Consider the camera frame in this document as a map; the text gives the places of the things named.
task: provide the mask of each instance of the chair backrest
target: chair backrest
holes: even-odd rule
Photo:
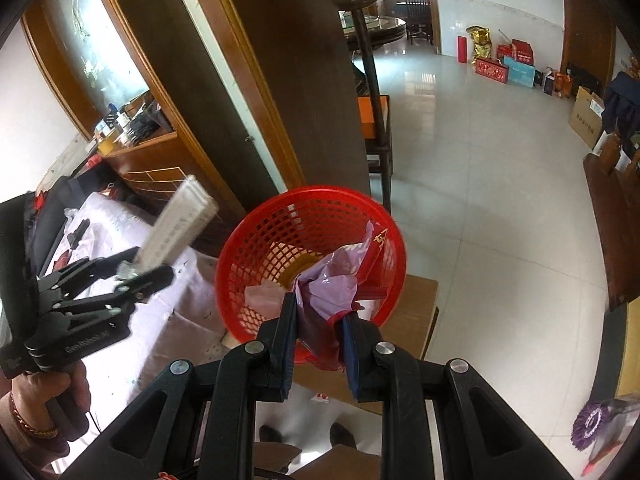
[[[431,23],[431,3],[429,0],[404,0],[406,15],[411,25]]]

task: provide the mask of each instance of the black shoe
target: black shoe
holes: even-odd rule
[[[347,428],[338,422],[334,422],[331,425],[331,429],[329,430],[329,440],[331,441],[331,447],[342,444],[343,446],[358,449],[356,447],[356,439],[354,436],[349,432],[349,430],[347,430]]]
[[[260,426],[258,435],[260,436],[260,442],[277,442],[282,444],[282,441],[284,440],[279,431],[274,430],[271,426],[267,426],[266,424]]]

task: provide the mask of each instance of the white label on box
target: white label on box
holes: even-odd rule
[[[591,110],[596,112],[596,115],[598,117],[602,118],[602,113],[604,111],[604,108],[602,106],[600,106],[600,103],[597,102],[596,99],[592,99],[591,100],[591,105],[589,106],[589,108],[591,108]]]

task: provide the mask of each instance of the frosted glass panel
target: frosted glass panel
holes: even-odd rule
[[[120,108],[148,90],[101,0],[44,0],[49,26],[92,104]]]

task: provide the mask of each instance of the metal pivot bolt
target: metal pivot bolt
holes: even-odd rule
[[[389,341],[381,341],[376,345],[376,352],[383,355],[389,355],[396,351],[396,346]]]
[[[459,374],[463,374],[469,370],[469,363],[467,363],[464,359],[453,359],[449,366],[454,372]]]
[[[249,341],[244,345],[244,351],[248,354],[259,354],[264,350],[264,345],[260,341]]]
[[[174,361],[171,363],[169,370],[173,375],[182,375],[189,370],[189,363],[187,361]]]

